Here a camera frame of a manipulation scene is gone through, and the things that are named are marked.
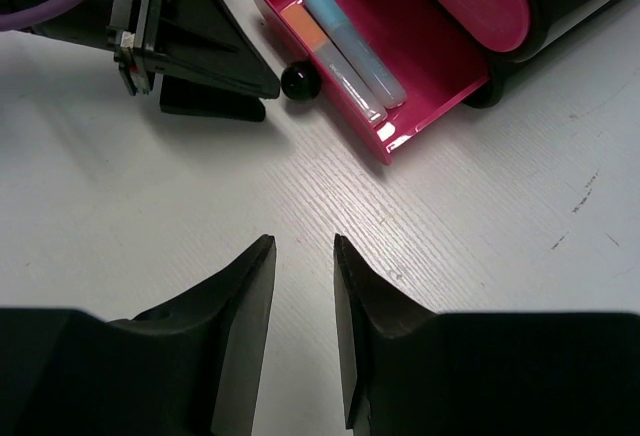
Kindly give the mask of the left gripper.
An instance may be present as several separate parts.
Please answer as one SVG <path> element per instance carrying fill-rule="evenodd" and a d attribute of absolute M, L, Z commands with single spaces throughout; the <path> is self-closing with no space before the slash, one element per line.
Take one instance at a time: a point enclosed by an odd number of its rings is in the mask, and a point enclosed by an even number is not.
<path fill-rule="evenodd" d="M 3 14 L 47 0 L 1 0 Z M 142 42 L 150 0 L 84 0 L 23 29 L 113 53 L 131 95 L 147 94 L 155 74 L 144 68 Z M 163 77 L 159 105 L 174 115 L 262 122 L 280 82 L 224 0 L 152 0 L 149 69 Z"/>

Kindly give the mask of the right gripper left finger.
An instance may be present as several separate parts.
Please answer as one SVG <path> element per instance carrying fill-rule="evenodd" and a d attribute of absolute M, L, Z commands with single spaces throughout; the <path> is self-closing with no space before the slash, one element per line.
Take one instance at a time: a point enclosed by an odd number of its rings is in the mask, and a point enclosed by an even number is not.
<path fill-rule="evenodd" d="M 248 435 L 275 282 L 259 237 L 228 266 L 132 319 L 1 311 L 5 435 Z"/>

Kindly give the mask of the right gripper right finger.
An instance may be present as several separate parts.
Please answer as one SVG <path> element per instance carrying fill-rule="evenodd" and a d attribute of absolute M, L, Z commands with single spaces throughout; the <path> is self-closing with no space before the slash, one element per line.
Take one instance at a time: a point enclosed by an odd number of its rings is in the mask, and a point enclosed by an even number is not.
<path fill-rule="evenodd" d="M 334 239 L 345 425 L 355 435 L 635 435 L 639 318 L 436 313 Z"/>

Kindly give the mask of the orange cap white highlighter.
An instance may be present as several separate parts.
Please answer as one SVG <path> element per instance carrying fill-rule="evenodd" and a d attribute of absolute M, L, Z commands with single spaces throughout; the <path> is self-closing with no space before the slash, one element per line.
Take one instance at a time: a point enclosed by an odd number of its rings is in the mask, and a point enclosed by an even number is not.
<path fill-rule="evenodd" d="M 280 15 L 327 70 L 330 79 L 355 104 L 360 116 L 371 126 L 382 122 L 387 117 L 385 107 L 304 6 L 291 4 Z"/>

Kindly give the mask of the blue highlighter clear cap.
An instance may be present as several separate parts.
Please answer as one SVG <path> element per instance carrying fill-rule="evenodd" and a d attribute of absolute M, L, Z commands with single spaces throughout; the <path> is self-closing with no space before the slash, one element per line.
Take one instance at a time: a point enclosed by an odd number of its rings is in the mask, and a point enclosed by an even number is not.
<path fill-rule="evenodd" d="M 396 108 L 407 101 L 404 87 L 336 0 L 303 0 L 303 3 L 385 108 Z"/>

